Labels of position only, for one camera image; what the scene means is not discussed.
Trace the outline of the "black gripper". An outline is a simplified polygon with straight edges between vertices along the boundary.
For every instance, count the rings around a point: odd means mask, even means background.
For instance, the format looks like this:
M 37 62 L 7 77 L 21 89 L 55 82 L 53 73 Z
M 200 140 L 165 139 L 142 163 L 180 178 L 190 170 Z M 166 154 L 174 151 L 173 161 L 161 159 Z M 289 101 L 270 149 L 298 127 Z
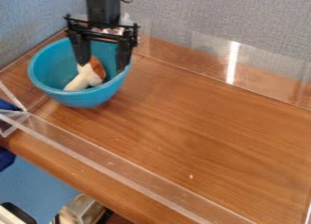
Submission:
M 131 59 L 131 47 L 139 44 L 139 25 L 121 14 L 122 4 L 133 1 L 87 0 L 87 19 L 73 15 L 65 17 L 66 33 L 81 66 L 91 59 L 90 42 L 109 41 L 117 43 L 117 71 L 125 71 Z

